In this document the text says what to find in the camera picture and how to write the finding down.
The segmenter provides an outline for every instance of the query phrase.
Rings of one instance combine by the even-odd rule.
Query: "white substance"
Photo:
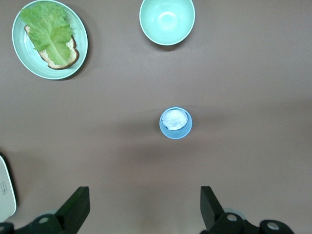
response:
[[[179,109],[173,109],[167,111],[161,121],[169,130],[178,130],[183,128],[187,123],[187,115],[185,111]]]

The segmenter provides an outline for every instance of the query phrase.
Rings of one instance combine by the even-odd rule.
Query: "gray table surface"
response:
[[[79,233],[197,234],[200,186],[254,225],[312,233],[312,1],[194,0],[180,44],[149,41],[141,0],[63,0],[85,24],[89,51],[68,80],[19,61],[12,25],[29,0],[0,8],[0,150],[28,224],[89,186]],[[181,140],[159,130],[186,108]]]

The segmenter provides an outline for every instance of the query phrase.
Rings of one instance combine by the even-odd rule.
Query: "lettuce leaf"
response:
[[[37,51],[46,50],[56,65],[66,65],[70,49],[66,46],[72,36],[66,13],[52,2],[38,2],[34,7],[22,9],[21,19],[30,27],[29,38]]]

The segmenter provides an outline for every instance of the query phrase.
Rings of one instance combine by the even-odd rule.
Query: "light green plate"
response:
[[[46,79],[64,79],[74,74],[83,64],[88,51],[87,32],[77,14],[68,6],[54,0],[38,0],[54,2],[64,8],[67,19],[73,29],[73,37],[76,41],[76,49],[79,51],[79,58],[75,64],[63,70],[55,70],[48,67],[48,63],[42,60],[39,53],[34,49],[34,45],[24,30],[26,25],[20,18],[20,12],[16,16],[13,29],[12,41],[15,52],[24,66],[32,73]],[[24,8],[33,7],[38,1],[33,1]]]
[[[192,0],[144,0],[139,13],[145,35],[160,45],[184,40],[195,22]]]

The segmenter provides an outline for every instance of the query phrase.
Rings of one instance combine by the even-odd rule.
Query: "bread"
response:
[[[26,25],[24,27],[26,33],[29,33],[30,27]],[[48,63],[48,67],[56,70],[61,70],[70,67],[73,65],[79,58],[79,51],[76,49],[76,41],[72,36],[70,41],[66,43],[67,47],[70,49],[70,57],[68,59],[68,63],[66,65],[55,65],[52,60],[49,59],[48,54],[45,50],[38,51],[41,58]]]

